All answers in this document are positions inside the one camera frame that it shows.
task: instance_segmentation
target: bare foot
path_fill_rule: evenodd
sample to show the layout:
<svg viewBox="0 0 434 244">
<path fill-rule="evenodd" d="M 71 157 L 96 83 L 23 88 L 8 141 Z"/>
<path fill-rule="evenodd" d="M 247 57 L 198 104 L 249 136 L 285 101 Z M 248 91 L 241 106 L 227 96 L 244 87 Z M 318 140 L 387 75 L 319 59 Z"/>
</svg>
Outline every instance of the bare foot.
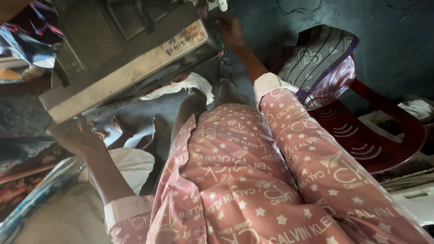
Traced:
<svg viewBox="0 0 434 244">
<path fill-rule="evenodd" d="M 135 130 L 126 125 L 117 115 L 113 116 L 112 118 L 112 126 L 121 133 L 127 133 L 129 135 L 135 134 Z"/>
<path fill-rule="evenodd" d="M 158 116 L 154 116 L 154 118 L 152 119 L 152 125 L 154 127 L 154 134 L 152 135 L 152 137 L 161 137 L 164 129 L 164 120 Z"/>
</svg>

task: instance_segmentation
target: person's leg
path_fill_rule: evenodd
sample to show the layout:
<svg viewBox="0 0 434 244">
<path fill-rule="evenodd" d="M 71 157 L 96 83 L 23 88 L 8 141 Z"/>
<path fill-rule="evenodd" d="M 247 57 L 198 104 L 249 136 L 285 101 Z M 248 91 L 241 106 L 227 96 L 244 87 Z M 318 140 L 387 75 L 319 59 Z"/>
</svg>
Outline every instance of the person's leg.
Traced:
<svg viewBox="0 0 434 244">
<path fill-rule="evenodd" d="M 112 118 L 112 125 L 118 131 L 120 131 L 122 135 L 114 143 L 107 147 L 108 150 L 124 147 L 127 140 L 133 137 L 135 134 L 135 131 L 126 125 L 122 120 L 120 120 L 117 115 Z"/>
<path fill-rule="evenodd" d="M 222 59 L 219 63 L 220 84 L 218 92 L 220 94 L 214 107 L 228 103 L 239 103 L 250 105 L 250 98 L 238 92 L 238 87 L 232 82 L 232 66 L 228 59 Z"/>
<path fill-rule="evenodd" d="M 160 176 L 160 172 L 164 167 L 164 162 L 157 153 L 157 144 L 162 136 L 164 121 L 160 117 L 156 116 L 152 121 L 152 125 L 154 126 L 154 133 L 152 134 L 151 141 L 147 145 L 141 146 L 142 139 L 136 146 L 137 149 L 149 152 L 155 158 L 154 168 L 152 169 L 151 173 L 149 173 L 146 182 L 143 184 L 140 190 L 140 196 L 150 195 L 152 193 L 152 190 L 157 183 L 158 177 Z"/>
<path fill-rule="evenodd" d="M 173 141 L 185 122 L 194 114 L 196 119 L 207 110 L 207 97 L 196 88 L 190 89 L 190 95 L 179 107 L 178 116 L 173 123 L 171 141 Z"/>
</svg>

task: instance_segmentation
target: red plastic chair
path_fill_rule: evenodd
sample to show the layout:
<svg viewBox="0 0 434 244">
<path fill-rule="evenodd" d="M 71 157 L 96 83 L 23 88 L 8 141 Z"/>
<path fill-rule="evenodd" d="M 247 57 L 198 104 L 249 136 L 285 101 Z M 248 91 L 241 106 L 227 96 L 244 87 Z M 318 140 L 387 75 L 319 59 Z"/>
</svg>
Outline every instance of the red plastic chair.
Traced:
<svg viewBox="0 0 434 244">
<path fill-rule="evenodd" d="M 379 173 L 397 167 L 422 148 L 426 139 L 423 124 L 360 82 L 355 77 L 352 55 L 326 76 L 320 85 L 322 90 L 313 94 L 305 103 L 316 104 L 316 107 L 319 107 L 310 110 L 309 114 L 369 173 Z M 401 124 L 405 132 L 405 138 L 401 143 L 372 131 L 336 99 L 335 94 L 340 94 L 342 89 L 348 86 Z"/>
</svg>

